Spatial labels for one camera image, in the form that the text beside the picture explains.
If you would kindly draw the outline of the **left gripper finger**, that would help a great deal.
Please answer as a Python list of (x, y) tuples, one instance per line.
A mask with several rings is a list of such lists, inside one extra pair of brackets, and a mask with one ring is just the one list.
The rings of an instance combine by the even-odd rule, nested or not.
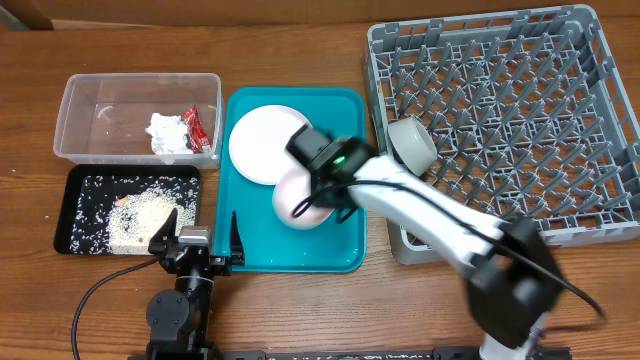
[(152, 255), (163, 255), (176, 239), (178, 210), (174, 208), (159, 230), (150, 238), (148, 252)]
[(230, 225), (230, 251), (231, 251), (231, 264), (234, 266), (245, 265), (245, 252), (244, 246), (239, 234), (237, 213), (232, 212), (231, 225)]

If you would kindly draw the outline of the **grey bowl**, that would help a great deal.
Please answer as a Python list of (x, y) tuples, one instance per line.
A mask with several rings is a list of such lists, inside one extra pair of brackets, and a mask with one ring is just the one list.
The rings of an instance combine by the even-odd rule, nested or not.
[(399, 160), (416, 176), (423, 175), (437, 159), (432, 136), (416, 117), (391, 123), (388, 136)]

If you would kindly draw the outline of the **white napkin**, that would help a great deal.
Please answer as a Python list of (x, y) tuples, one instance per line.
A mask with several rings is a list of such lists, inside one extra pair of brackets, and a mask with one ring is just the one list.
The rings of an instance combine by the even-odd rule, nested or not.
[(156, 155), (193, 153), (188, 146), (188, 127), (180, 116), (153, 113), (145, 132), (151, 136), (151, 149)]

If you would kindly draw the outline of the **red snack wrapper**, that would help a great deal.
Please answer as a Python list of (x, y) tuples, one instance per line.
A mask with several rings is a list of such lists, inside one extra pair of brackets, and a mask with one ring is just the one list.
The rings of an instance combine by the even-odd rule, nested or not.
[(187, 126), (189, 145), (194, 153), (203, 153), (212, 149), (196, 106), (193, 106), (182, 116), (182, 122)]

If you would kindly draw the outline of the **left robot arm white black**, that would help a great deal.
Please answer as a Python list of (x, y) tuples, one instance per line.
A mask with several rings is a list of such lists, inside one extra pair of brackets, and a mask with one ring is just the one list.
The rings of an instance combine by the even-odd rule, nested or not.
[(234, 265), (245, 264), (237, 219), (231, 219), (231, 254), (216, 256), (211, 229), (185, 226), (177, 230), (177, 217), (178, 212), (172, 210), (148, 244), (160, 266), (176, 279), (172, 289), (154, 295), (147, 306), (151, 333), (146, 357), (222, 359), (216, 345), (207, 340), (207, 331), (214, 279), (229, 276)]

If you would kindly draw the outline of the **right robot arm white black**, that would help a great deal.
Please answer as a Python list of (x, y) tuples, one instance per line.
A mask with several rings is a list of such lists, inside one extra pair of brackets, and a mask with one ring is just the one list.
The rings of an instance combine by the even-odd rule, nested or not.
[(569, 291), (606, 322), (602, 307), (566, 280), (537, 225), (469, 208), (426, 184), (395, 159), (358, 138), (336, 138), (299, 128), (287, 152), (310, 176), (310, 194), (291, 212), (310, 207), (376, 212), (403, 226), (459, 271), (472, 318), (483, 330), (478, 347), (436, 349), (440, 359), (532, 359), (563, 291)]

